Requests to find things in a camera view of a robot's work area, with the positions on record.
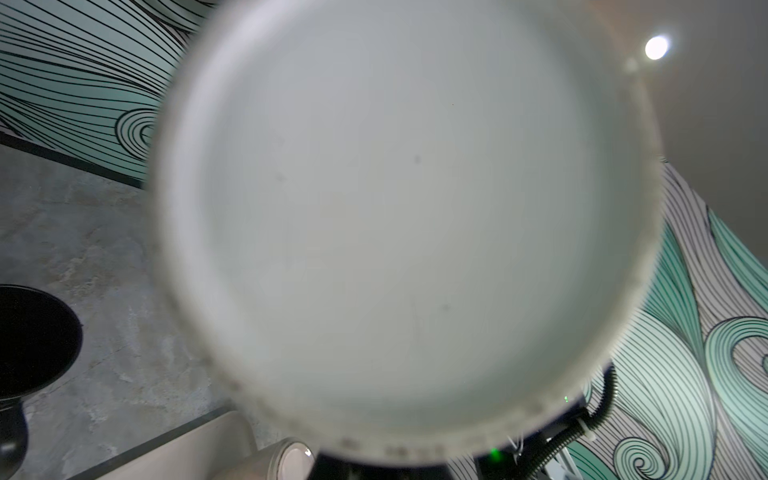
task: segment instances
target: white cable tie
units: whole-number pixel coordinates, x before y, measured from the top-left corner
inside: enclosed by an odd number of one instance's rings
[[[584,423],[584,420],[582,419],[576,419],[579,425],[581,425],[581,430],[584,431],[584,436],[587,437],[588,442],[594,442],[598,439],[598,436],[594,434],[588,427],[587,424]]]

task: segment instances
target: black trim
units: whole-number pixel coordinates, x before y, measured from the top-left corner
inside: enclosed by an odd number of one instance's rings
[[[191,432],[197,427],[205,425],[211,420],[216,419],[227,412],[231,412],[232,410],[234,410],[232,406],[219,407],[218,409],[215,409],[210,413],[206,413],[205,415],[198,417],[191,422],[183,424],[181,427],[173,429],[170,432],[166,432],[163,435],[155,437],[148,442],[144,442],[138,447],[133,447],[126,452],[116,455],[106,462],[102,462],[95,467],[90,467],[88,470],[80,472],[74,477],[70,477],[68,480],[96,480],[97,478],[101,478],[107,473],[120,468],[126,463],[131,462],[136,458],[139,458],[142,455],[151,452],[158,447],[161,447],[162,445],[165,445],[171,440],[175,440],[181,437],[185,433]]]
[[[68,167],[86,171],[89,174],[108,178],[110,180],[120,182],[121,184],[131,185],[132,187],[136,188],[144,188],[144,182],[137,178],[133,178],[126,174],[121,174],[120,172],[110,170],[106,167],[102,167],[101,165],[93,164],[89,161],[70,157],[67,154],[63,154],[62,152],[51,150],[50,148],[46,148],[38,144],[33,144],[32,142],[24,140],[23,138],[15,137],[2,131],[0,131],[0,144],[5,145],[6,147],[15,148],[16,150],[27,152],[28,154],[46,158],[59,164],[67,165]]]

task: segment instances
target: white plate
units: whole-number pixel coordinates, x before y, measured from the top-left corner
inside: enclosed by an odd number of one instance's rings
[[[652,271],[659,153],[580,4],[225,3],[161,116],[181,316],[244,402],[367,462],[561,411]]]

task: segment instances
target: green light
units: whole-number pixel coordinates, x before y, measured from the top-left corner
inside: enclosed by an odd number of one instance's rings
[[[491,453],[488,455],[491,457],[491,462],[499,463],[502,460],[502,453],[497,449],[491,449]]]

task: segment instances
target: ceiling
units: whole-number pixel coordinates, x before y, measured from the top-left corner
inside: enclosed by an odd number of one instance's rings
[[[768,2],[592,0],[625,47],[670,50],[644,62],[667,158],[768,265]]]

